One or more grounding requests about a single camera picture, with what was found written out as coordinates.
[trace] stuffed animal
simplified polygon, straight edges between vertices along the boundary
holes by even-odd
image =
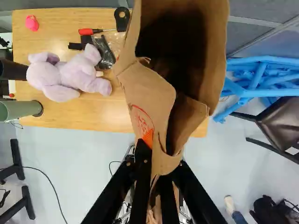
[[[77,98],[79,90],[99,92],[103,96],[111,94],[110,81],[96,77],[94,66],[101,60],[101,55],[91,44],[87,44],[84,52],[69,62],[60,62],[57,55],[48,52],[31,54],[28,60],[31,65],[27,70],[27,81],[53,101]]]

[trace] screwdriver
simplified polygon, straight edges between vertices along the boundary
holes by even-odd
[[[93,34],[98,34],[104,31],[111,31],[111,30],[116,30],[116,29],[90,29],[90,28],[85,28],[85,29],[79,29],[79,34],[80,35],[93,35]]]

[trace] plastic bag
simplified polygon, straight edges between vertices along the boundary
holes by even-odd
[[[107,31],[92,35],[93,44],[102,56],[102,60],[96,66],[97,69],[112,68],[123,48],[125,34],[125,32]]]

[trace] sneaker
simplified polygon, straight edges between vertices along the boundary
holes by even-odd
[[[224,197],[224,203],[226,206],[226,212],[231,216],[235,211],[234,200],[231,195]]]

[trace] paper bag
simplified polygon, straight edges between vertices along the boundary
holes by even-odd
[[[219,101],[228,14],[227,0],[135,0],[113,70],[136,137],[150,133],[154,182]]]

